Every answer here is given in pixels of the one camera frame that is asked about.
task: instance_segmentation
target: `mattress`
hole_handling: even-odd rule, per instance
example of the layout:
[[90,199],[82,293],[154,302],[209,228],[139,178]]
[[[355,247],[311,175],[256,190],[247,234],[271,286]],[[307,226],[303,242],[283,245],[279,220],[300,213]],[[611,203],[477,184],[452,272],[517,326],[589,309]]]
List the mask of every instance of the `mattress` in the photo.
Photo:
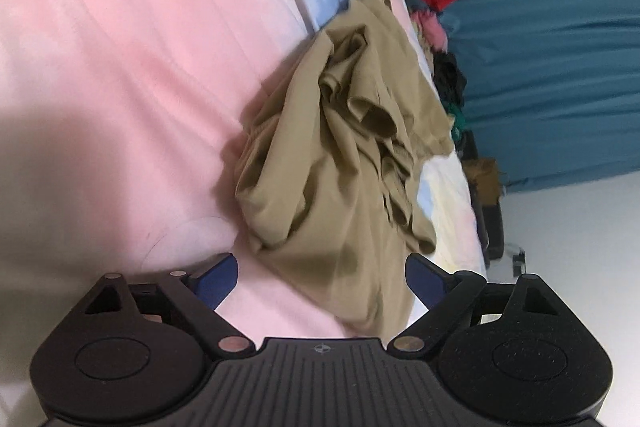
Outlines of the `mattress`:
[[[248,253],[232,179],[245,126],[344,3],[0,0],[0,426],[42,420],[30,358],[104,272],[233,251],[238,286],[218,310],[256,343],[350,334]],[[457,158],[422,177],[435,262],[482,272]]]

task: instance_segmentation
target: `clothes pile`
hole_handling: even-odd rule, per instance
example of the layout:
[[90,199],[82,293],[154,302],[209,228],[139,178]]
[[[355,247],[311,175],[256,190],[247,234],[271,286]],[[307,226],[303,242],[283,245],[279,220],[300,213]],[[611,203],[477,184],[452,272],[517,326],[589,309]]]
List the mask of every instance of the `clothes pile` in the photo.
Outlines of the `clothes pile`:
[[357,334],[388,342],[435,248],[422,165],[453,150],[447,116],[388,0],[350,0],[252,124],[236,198],[260,259]]
[[463,145],[463,132],[466,129],[466,120],[462,113],[465,105],[465,75],[458,69],[455,55],[447,52],[447,34],[436,13],[417,4],[415,0],[405,2],[440,101],[452,121],[451,138],[459,149]]

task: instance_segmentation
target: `pink bedsheet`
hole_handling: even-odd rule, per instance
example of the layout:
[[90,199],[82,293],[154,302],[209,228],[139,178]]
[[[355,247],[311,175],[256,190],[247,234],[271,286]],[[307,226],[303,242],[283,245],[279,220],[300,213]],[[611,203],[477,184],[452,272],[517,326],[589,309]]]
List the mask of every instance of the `pink bedsheet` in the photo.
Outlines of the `pink bedsheet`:
[[[0,0],[0,425],[36,425],[31,355],[104,272],[231,250],[219,312],[256,343],[345,334],[248,254],[232,181],[244,124],[343,1]],[[481,269],[454,172],[443,259]]]

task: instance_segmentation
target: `beige shirt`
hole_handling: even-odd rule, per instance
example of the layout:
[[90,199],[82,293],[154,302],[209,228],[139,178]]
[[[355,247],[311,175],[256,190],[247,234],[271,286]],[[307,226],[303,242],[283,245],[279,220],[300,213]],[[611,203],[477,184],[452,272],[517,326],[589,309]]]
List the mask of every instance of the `beige shirt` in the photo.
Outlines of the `beige shirt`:
[[407,254],[435,247],[416,202],[420,170],[453,144],[385,1],[350,0],[316,35],[252,125],[236,197],[267,266],[386,342],[412,307]]

